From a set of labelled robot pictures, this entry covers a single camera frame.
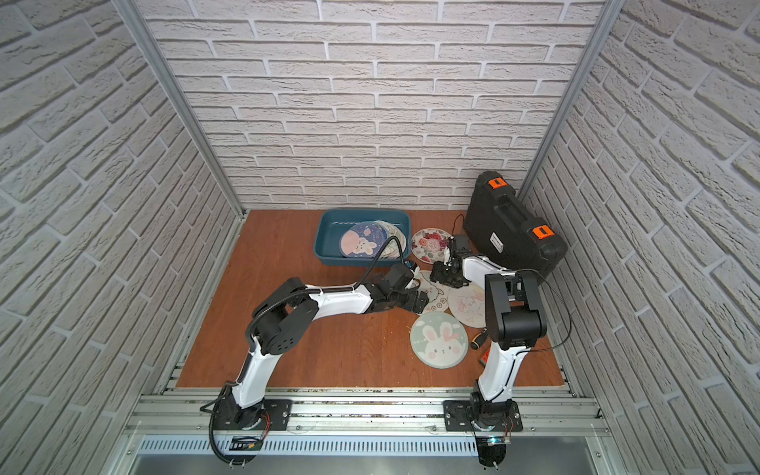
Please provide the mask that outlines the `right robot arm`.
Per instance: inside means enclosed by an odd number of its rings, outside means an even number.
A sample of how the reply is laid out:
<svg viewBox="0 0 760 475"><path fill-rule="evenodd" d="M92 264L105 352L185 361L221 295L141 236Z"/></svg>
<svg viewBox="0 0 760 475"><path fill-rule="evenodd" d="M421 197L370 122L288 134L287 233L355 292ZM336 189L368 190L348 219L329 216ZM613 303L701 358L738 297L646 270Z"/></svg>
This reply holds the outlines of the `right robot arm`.
<svg viewBox="0 0 760 475"><path fill-rule="evenodd" d="M473 253L465 235L448 239L443 259L433 264L431 280L452 289L477 285L485 293L485 330L491 340L484 372L465 414L475 431L518 431L514 386L526 355L546 334L536 275L502 267Z"/></svg>

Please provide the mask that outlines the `white alpaca coaster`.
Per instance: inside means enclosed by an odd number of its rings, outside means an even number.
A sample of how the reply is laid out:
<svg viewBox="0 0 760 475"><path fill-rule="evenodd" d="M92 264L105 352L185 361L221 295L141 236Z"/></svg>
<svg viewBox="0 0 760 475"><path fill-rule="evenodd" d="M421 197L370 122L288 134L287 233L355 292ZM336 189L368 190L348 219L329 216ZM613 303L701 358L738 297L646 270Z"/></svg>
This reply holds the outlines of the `white alpaca coaster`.
<svg viewBox="0 0 760 475"><path fill-rule="evenodd" d="M415 273L415 281L419 284L418 291L427 294L427 306L421 308L419 315L431 312L445 312L449 308L448 288L442 284L431 282L431 273L428 270L418 269Z"/></svg>

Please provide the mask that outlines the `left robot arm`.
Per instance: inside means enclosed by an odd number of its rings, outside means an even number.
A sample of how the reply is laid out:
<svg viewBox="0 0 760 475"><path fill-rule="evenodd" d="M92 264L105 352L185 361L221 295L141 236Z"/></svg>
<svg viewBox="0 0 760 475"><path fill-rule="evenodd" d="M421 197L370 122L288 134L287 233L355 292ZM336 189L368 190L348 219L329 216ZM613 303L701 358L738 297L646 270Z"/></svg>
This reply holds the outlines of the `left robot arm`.
<svg viewBox="0 0 760 475"><path fill-rule="evenodd" d="M288 279L253 312L245 331L249 351L237 379L226 382L217 399L201 408L210 415L210 431L253 429L264 419L269 379L281 356L295 348L312 322L395 308L420 314L429 296L420 289L416 271L413 264L395 263L384 274L329 287Z"/></svg>

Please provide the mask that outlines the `red rose floral coaster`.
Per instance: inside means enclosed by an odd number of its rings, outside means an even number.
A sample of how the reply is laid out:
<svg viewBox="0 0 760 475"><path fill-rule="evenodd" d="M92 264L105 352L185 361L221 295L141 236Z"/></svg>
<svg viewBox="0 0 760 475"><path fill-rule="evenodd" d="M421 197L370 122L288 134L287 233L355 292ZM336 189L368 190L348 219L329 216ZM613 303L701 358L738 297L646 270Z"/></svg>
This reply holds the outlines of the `red rose floral coaster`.
<svg viewBox="0 0 760 475"><path fill-rule="evenodd" d="M412 253L419 261L433 265L446 261L451 234L438 228L422 229L413 234Z"/></svg>

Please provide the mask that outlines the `yellow black screwdriver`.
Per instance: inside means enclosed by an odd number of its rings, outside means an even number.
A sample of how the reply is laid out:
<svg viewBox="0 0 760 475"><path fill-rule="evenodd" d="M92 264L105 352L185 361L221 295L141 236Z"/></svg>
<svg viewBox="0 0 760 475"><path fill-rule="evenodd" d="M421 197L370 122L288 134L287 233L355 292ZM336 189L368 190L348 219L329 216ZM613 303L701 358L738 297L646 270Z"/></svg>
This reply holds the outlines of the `yellow black screwdriver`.
<svg viewBox="0 0 760 475"><path fill-rule="evenodd" d="M477 334L471 341L470 341L470 348L472 350L479 350L479 348L482 348L484 346L486 340L488 340L488 334L486 330L482 330Z"/></svg>

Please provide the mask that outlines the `pale moon bunny coaster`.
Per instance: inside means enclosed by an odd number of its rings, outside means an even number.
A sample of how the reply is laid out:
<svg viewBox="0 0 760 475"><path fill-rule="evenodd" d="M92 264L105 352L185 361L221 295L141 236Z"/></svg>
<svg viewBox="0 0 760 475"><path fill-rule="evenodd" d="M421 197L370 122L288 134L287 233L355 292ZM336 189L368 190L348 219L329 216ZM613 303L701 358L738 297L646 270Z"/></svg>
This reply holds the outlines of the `pale moon bunny coaster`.
<svg viewBox="0 0 760 475"><path fill-rule="evenodd" d="M461 324L475 329L486 327L485 291L473 283L448 291L449 310Z"/></svg>

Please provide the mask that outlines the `blue denim bears coaster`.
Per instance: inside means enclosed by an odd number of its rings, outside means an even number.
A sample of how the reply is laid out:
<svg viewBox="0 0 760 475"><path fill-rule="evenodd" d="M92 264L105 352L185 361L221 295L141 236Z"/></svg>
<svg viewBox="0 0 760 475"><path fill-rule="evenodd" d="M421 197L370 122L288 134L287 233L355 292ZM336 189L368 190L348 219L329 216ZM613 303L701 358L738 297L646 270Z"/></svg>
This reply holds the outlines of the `blue denim bears coaster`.
<svg viewBox="0 0 760 475"><path fill-rule="evenodd" d="M401 245L401 247L398 247L395 243L389 243L389 245L385 247L383 253L381 253L381 258L392 259L399 257L406 250L406 236L397 226L391 223L385 221L377 221L377 223L386 231L388 237L396 237Z"/></svg>

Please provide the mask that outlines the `black tool case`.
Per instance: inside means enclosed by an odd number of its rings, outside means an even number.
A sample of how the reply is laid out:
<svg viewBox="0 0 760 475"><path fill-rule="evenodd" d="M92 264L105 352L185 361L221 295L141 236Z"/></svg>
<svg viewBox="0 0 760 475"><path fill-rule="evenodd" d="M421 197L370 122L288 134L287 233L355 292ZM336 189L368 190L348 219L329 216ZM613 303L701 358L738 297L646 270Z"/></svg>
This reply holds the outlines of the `black tool case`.
<svg viewBox="0 0 760 475"><path fill-rule="evenodd" d="M490 261L530 274L540 284L568 251L565 239L536 217L496 171L478 175L463 230Z"/></svg>

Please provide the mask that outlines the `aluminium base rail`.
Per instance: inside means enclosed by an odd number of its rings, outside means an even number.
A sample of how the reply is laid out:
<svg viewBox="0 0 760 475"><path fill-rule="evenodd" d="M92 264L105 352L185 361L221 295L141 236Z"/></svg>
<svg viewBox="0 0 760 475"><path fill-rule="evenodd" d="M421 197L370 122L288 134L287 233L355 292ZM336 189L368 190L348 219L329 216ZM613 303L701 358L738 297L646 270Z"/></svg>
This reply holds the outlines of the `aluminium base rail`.
<svg viewBox="0 0 760 475"><path fill-rule="evenodd" d="M144 396L123 437L136 454L208 454L210 439L227 456L442 455L470 456L477 441L571 437L600 447L611 434L597 403L564 388L516 391L511 413L475 419L467 389L270 390L269 418L241 431L221 422L209 429L205 390Z"/></svg>

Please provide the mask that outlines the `teal plastic storage box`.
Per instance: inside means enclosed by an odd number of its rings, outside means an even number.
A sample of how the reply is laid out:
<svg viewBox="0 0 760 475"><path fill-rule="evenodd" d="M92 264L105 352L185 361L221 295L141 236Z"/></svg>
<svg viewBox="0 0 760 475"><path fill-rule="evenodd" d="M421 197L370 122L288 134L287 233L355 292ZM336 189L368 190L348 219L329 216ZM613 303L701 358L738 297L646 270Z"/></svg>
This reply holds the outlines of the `teal plastic storage box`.
<svg viewBox="0 0 760 475"><path fill-rule="evenodd" d="M375 258L376 267L392 266L396 261L399 261L401 257L382 259L381 253L383 253L384 249L381 249L381 247L378 255L370 258L345 257L340 252L340 238L353 225L362 222L377 223L377 221L385 221L391 223L397 226L404 233L406 239L409 239L411 237L411 219L410 216L404 211L374 208L332 209L326 211L322 217L314 244L315 255L320 259L320 261L322 261L322 264L328 266L368 267L372 265L373 259ZM404 259L409 258L410 251L408 249L408 246L402 255Z"/></svg>

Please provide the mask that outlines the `green bunny coaster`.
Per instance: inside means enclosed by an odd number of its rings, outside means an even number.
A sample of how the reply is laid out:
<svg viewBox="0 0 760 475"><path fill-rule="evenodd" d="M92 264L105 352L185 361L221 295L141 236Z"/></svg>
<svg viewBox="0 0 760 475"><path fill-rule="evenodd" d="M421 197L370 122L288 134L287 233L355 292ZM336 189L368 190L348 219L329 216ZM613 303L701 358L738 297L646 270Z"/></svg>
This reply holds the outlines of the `green bunny coaster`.
<svg viewBox="0 0 760 475"><path fill-rule="evenodd" d="M469 349L464 326L445 312L421 314L411 327L410 344L415 356L435 369L457 366Z"/></svg>

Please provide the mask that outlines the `purple bunny coaster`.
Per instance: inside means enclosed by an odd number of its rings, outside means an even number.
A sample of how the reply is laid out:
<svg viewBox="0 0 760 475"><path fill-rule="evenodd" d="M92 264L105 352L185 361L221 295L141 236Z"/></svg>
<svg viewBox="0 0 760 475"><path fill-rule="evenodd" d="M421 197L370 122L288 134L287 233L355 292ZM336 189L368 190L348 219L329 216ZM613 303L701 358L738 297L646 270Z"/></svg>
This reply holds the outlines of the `purple bunny coaster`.
<svg viewBox="0 0 760 475"><path fill-rule="evenodd" d="M387 231L378 223L362 222L353 225L340 238L340 252L344 257L370 258L378 255L388 239Z"/></svg>

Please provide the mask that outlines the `red black screwdriver tool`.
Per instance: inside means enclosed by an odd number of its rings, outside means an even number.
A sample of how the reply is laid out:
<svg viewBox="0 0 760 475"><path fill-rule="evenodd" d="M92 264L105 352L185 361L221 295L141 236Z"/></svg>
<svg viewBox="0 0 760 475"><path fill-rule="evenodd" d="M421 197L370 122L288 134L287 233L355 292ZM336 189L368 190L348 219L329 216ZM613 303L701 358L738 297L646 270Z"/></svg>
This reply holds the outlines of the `red black screwdriver tool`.
<svg viewBox="0 0 760 475"><path fill-rule="evenodd" d="M485 367L489 359L490 350L485 350L479 358L479 363Z"/></svg>

